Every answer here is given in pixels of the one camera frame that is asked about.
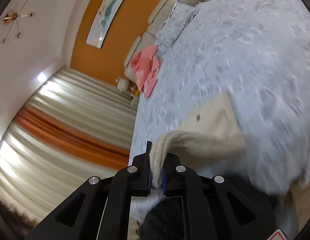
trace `warning label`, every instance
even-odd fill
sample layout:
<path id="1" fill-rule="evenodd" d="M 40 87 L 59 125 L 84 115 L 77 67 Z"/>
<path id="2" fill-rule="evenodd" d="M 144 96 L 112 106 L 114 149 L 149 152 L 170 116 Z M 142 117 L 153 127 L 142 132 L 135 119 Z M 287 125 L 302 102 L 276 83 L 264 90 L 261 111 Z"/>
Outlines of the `warning label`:
<path id="1" fill-rule="evenodd" d="M 287 240 L 282 230 L 277 229 L 267 240 Z"/>

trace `padded headboard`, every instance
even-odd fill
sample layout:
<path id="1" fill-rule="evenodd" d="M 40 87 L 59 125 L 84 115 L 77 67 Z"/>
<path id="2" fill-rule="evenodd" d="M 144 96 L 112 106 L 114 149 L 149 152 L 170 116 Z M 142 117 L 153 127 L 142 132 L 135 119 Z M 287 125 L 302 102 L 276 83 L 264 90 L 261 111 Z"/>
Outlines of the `padded headboard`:
<path id="1" fill-rule="evenodd" d="M 198 3 L 197 0 L 178 0 L 178 1 L 181 1 L 191 6 L 195 6 Z M 133 42 L 132 47 L 130 48 L 124 61 L 125 76 L 131 81 L 135 82 L 135 78 L 129 67 L 130 60 L 138 51 L 154 43 L 156 32 L 159 31 L 162 22 L 167 20 L 168 16 L 170 15 L 173 9 L 175 2 L 176 0 L 160 0 L 147 20 L 149 26 L 146 32 L 143 34 L 143 36 L 138 36 Z"/>

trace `curtain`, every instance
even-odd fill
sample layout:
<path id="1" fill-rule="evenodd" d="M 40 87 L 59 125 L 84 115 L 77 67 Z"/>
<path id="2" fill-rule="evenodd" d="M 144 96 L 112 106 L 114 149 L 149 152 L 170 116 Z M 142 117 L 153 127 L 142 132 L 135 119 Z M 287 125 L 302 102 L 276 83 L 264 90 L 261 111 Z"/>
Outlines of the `curtain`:
<path id="1" fill-rule="evenodd" d="M 27 105 L 105 142 L 131 147 L 136 109 L 130 96 L 76 70 L 60 70 Z"/>
<path id="2" fill-rule="evenodd" d="M 52 147 L 13 121 L 0 146 L 0 200 L 39 222 L 89 177 L 116 171 Z"/>
<path id="3" fill-rule="evenodd" d="M 128 150 L 87 136 L 36 108 L 24 106 L 14 121 L 36 138 L 77 157 L 117 170 L 128 164 Z"/>
<path id="4" fill-rule="evenodd" d="M 63 68 L 2 138 L 0 200 L 41 221 L 89 177 L 111 177 L 128 165 L 135 117 L 128 94 Z"/>

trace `patterned bedspread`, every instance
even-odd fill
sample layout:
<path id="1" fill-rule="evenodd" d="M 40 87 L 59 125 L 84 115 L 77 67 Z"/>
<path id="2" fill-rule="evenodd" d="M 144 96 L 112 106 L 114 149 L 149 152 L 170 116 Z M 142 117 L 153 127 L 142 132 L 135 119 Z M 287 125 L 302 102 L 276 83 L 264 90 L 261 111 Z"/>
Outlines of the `patterned bedspread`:
<path id="1" fill-rule="evenodd" d="M 310 14 L 301 0 L 212 0 L 166 52 L 158 84 L 140 99 L 130 153 L 174 130 L 191 109 L 228 91 L 247 151 L 203 165 L 267 193 L 310 178 Z"/>

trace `pink cloth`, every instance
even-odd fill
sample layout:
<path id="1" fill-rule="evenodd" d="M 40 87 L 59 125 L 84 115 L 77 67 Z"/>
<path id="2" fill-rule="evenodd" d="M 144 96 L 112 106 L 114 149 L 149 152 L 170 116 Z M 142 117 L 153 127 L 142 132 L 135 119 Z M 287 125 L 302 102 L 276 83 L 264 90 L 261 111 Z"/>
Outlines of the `pink cloth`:
<path id="1" fill-rule="evenodd" d="M 160 62 L 155 56 L 158 45 L 145 47 L 130 61 L 131 69 L 136 79 L 136 85 L 140 92 L 144 92 L 145 98 L 149 98 L 157 83 L 157 74 Z"/>

